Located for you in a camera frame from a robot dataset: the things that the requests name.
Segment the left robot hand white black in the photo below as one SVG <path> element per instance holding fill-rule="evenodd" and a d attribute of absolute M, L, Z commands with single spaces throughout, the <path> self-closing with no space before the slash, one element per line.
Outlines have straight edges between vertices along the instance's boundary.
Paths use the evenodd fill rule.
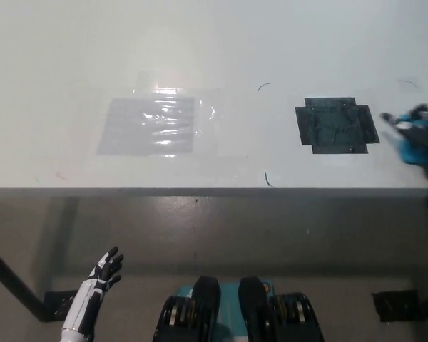
<path fill-rule="evenodd" d="M 75 331 L 87 338 L 94 327 L 106 292 L 121 280 L 124 255 L 115 246 L 96 263 L 88 277 L 80 285 L 63 324 L 62 331 Z"/>

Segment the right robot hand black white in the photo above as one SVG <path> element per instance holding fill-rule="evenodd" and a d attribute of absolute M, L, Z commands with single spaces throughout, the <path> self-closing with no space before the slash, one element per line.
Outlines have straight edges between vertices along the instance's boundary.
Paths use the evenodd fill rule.
<path fill-rule="evenodd" d="M 380 117 L 402 136 L 398 144 L 402 162 L 421 167 L 428 179 L 428 104 L 419 104 L 404 115 L 380 113 Z"/>

